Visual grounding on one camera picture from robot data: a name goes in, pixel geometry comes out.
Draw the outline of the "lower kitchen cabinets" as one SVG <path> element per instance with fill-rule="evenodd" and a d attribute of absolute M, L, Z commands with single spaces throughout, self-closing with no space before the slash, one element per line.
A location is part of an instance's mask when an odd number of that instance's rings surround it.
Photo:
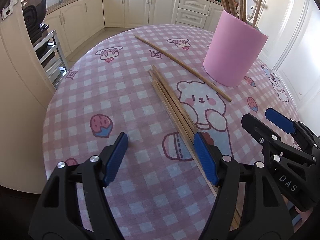
<path fill-rule="evenodd" d="M 215 31 L 222 10 L 210 0 L 70 0 L 48 10 L 44 22 L 69 56 L 105 28 L 186 24 Z"/>

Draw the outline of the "metal storage rack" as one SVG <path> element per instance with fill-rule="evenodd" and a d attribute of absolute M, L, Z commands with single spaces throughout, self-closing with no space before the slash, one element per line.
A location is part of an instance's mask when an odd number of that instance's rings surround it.
<path fill-rule="evenodd" d="M 36 42 L 33 48 L 49 81 L 57 88 L 69 71 L 69 66 L 56 30 Z"/>

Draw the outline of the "white door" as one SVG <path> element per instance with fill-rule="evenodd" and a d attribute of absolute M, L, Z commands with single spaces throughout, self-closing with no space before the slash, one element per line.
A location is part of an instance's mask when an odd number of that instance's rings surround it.
<path fill-rule="evenodd" d="M 253 4 L 248 2 L 248 13 Z M 257 28 L 268 40 L 259 59 L 277 101 L 319 135 L 319 7 L 315 0 L 262 0 Z"/>

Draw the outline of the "pink cylindrical utensil cup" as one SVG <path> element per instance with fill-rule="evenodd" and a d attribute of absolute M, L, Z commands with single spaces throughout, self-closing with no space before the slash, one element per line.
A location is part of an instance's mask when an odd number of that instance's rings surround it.
<path fill-rule="evenodd" d="M 258 29 L 223 11 L 204 58 L 204 70 L 218 83 L 237 87 L 267 39 Z"/>

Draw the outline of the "pink checkered tablecloth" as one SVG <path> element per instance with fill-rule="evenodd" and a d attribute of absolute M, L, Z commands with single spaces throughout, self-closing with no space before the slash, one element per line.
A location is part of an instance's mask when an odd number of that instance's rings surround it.
<path fill-rule="evenodd" d="M 116 179 L 105 194 L 126 239 L 197 239 L 214 203 L 214 195 L 195 161 L 168 159 L 162 141 L 176 132 L 156 94 L 148 70 L 154 65 L 175 88 L 179 81 L 201 81 L 176 62 L 135 38 L 151 42 L 202 76 L 213 33 L 186 25 L 151 25 L 108 38 L 89 50 L 66 74 L 54 94 L 43 126 L 47 174 L 57 163 L 83 163 L 114 143 L 119 133 L 129 148 Z M 298 119 L 293 104 L 277 101 L 266 75 L 255 61 L 237 87 L 222 87 L 231 97 L 237 88 L 247 113 L 265 120 L 274 108 Z M 245 145 L 240 163 L 263 159 L 261 146 L 241 125 Z"/>

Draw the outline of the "dark rice cooker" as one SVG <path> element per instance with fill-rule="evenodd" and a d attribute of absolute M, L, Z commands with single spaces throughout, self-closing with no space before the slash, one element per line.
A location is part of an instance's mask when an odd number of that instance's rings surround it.
<path fill-rule="evenodd" d="M 21 0 L 23 18 L 32 44 L 48 32 L 49 25 L 43 22 L 46 16 L 46 0 Z"/>

